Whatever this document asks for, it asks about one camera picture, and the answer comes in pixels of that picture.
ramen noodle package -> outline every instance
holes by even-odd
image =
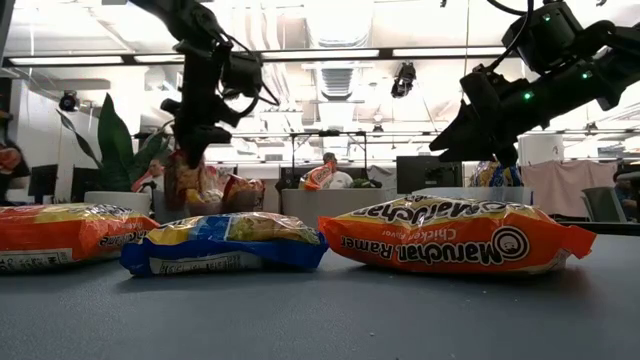
[[[414,272],[542,273],[587,256],[596,237],[525,205],[417,195],[319,223],[336,253]]]
[[[64,204],[0,208],[0,273],[43,270],[117,257],[158,224],[111,205]]]
[[[304,179],[300,180],[300,188],[309,191],[328,188],[331,180],[333,179],[335,166],[335,163],[328,162],[309,171],[305,174]]]
[[[230,175],[222,198],[223,212],[228,214],[262,211],[264,190],[262,180],[248,180]]]
[[[201,160],[197,168],[191,169],[182,150],[176,150],[169,156],[164,174],[164,193],[165,204],[173,211],[189,205],[200,210],[219,211],[221,206],[215,178],[205,167],[204,160]]]
[[[294,217],[253,212],[192,217],[127,244],[120,263],[132,275],[258,269],[267,264],[315,269],[324,236]]]

computer monitor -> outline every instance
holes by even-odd
[[[442,163],[437,156],[398,156],[398,194],[432,187],[461,187],[462,163]]]
[[[84,202],[84,193],[98,189],[100,170],[87,168],[73,168],[71,182],[71,202]]]
[[[29,196],[36,204],[42,204],[44,196],[55,195],[58,180],[58,165],[35,166],[31,168]]]

white planter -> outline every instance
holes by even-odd
[[[87,191],[84,202],[88,204],[105,204],[128,208],[143,215],[149,215],[151,197],[149,194],[118,191]]]

red noodle package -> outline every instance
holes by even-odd
[[[300,187],[309,191],[320,190],[328,187],[329,183],[331,183],[331,180],[333,179],[335,167],[335,163],[331,161],[309,171],[305,175],[305,179],[300,180]]]
[[[415,272],[541,273],[587,256],[596,237],[530,206],[417,195],[319,224],[336,253]]]
[[[0,273],[41,270],[117,257],[158,224],[112,205],[64,204],[0,208]]]

white wall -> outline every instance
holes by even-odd
[[[96,165],[82,152],[74,134],[61,125],[56,112],[58,103],[29,90],[27,82],[14,80],[11,105],[14,121],[9,134],[22,148],[29,167],[58,164],[55,197],[70,199],[73,167],[95,168]],[[100,159],[98,119],[80,112],[69,114],[69,119]],[[28,188],[11,190],[7,196],[13,201],[33,201],[27,191]]]

